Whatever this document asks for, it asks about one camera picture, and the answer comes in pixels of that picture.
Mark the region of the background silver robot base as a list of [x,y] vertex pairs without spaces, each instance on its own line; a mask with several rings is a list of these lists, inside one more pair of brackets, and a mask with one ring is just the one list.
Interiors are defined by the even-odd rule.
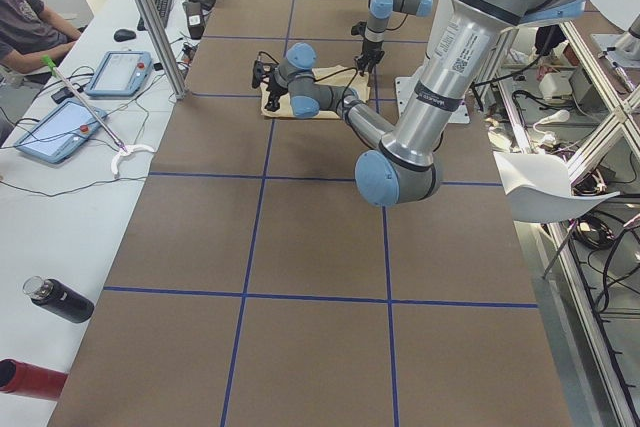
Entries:
[[599,49],[598,56],[609,63],[623,88],[633,93],[636,85],[628,71],[639,69],[639,17],[622,34],[592,34],[591,38]]

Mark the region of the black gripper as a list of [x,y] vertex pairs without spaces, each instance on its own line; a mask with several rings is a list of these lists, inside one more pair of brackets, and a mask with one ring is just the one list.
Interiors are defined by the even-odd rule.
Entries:
[[251,87],[257,89],[261,85],[267,86],[270,92],[264,108],[267,111],[278,111],[280,109],[280,85],[274,79],[274,73],[279,66],[278,62],[264,62],[256,59],[252,66]]
[[361,53],[355,58],[355,64],[358,74],[363,77],[368,67],[375,67],[384,57],[384,33],[372,31],[365,21],[361,21],[351,28],[351,35],[362,37]]

